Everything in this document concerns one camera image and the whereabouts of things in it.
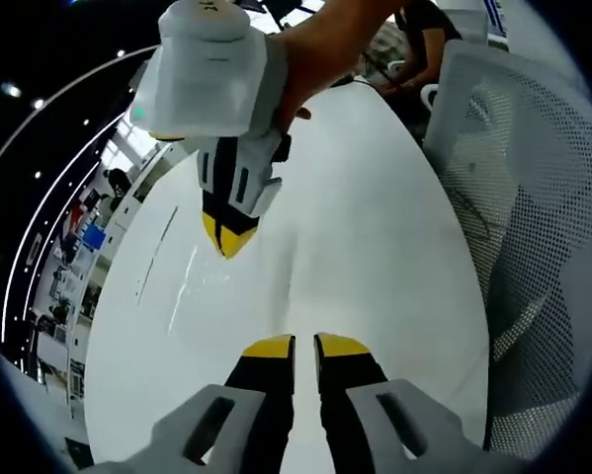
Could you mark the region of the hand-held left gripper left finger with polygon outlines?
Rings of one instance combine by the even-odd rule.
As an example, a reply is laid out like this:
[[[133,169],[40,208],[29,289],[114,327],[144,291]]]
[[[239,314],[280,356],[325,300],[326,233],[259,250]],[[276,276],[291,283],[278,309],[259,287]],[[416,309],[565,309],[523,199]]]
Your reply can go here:
[[[278,473],[294,423],[296,337],[246,348],[210,384],[158,421],[149,444],[87,473]]]

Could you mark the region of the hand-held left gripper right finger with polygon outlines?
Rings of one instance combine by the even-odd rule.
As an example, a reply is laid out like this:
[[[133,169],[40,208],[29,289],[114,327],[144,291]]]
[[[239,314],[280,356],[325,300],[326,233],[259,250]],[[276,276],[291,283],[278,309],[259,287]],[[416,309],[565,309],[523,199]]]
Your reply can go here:
[[[314,336],[321,424],[337,473],[488,473],[460,418],[412,383],[390,380],[355,339]]]

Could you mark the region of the person's right hand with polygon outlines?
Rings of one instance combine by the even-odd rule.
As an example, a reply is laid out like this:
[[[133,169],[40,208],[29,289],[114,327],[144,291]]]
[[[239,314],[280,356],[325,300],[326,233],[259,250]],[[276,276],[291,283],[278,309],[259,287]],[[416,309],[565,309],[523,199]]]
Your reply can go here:
[[[359,25],[321,13],[270,36],[282,48],[287,80],[275,112],[279,130],[289,130],[304,103],[344,76],[358,61],[369,39]]]

